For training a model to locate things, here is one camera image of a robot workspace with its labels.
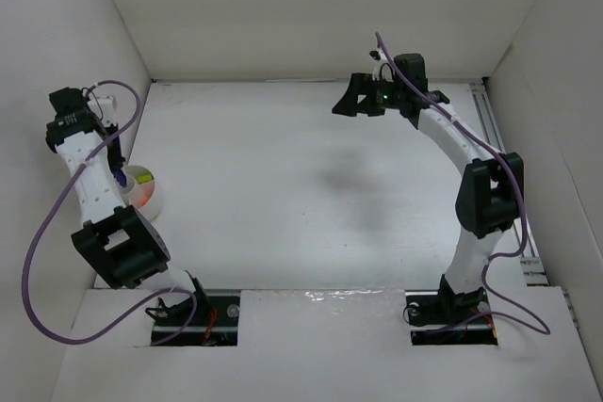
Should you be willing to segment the dark blue lego brick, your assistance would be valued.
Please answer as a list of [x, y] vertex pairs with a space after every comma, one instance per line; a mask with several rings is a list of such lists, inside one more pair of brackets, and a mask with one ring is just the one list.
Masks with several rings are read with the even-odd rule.
[[126, 173], [122, 169], [116, 169], [113, 174], [118, 185], [122, 188], [127, 188], [128, 182]]

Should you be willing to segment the lime green lego brick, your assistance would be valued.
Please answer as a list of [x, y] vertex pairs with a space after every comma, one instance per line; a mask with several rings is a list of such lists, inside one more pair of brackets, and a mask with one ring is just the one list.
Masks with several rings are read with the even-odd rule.
[[153, 179], [154, 179], [154, 176], [153, 176], [153, 175], [152, 175], [150, 172], [147, 172], [147, 173], [142, 173], [142, 174], [140, 174], [140, 175], [139, 175], [139, 176], [136, 178], [136, 181], [137, 181], [137, 182], [138, 182], [140, 185], [142, 185], [142, 184], [146, 184], [146, 183], [151, 182]]

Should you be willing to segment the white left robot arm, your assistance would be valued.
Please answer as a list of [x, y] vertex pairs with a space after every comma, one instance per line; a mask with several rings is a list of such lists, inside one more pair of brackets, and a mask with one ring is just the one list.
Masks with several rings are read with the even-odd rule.
[[45, 140], [66, 164], [80, 207], [81, 225], [71, 236], [77, 252], [112, 289], [134, 289], [167, 271], [167, 246], [130, 198], [114, 97], [61, 88], [49, 101], [55, 116]]

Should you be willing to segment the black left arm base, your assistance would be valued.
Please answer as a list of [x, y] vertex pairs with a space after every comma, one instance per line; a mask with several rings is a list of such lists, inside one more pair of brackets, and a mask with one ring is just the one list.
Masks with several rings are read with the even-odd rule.
[[155, 346], [236, 346], [240, 315], [240, 293], [210, 291], [209, 307], [195, 312], [187, 327], [173, 336], [190, 315], [189, 298], [182, 302], [166, 303], [162, 298], [155, 306], [145, 309], [153, 319], [151, 343]]

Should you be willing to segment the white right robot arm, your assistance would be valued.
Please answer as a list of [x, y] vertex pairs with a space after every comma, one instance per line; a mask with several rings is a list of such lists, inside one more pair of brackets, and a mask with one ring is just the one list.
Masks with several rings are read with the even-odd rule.
[[398, 111], [450, 159], [462, 180], [455, 201], [460, 237], [447, 271], [433, 295], [409, 296], [406, 315], [416, 327], [458, 324], [486, 302], [482, 271], [504, 232], [519, 217], [515, 195], [523, 190], [523, 160], [517, 153], [489, 153], [459, 120], [449, 98], [430, 91], [420, 54], [387, 60], [381, 49], [370, 52], [370, 73], [355, 72], [336, 115], [378, 117]]

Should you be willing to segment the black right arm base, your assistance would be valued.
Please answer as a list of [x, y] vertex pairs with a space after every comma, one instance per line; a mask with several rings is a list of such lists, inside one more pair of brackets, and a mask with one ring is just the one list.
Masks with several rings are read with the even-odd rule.
[[496, 346], [497, 337], [483, 289], [468, 296], [441, 291], [407, 291], [403, 318], [411, 326], [413, 346]]

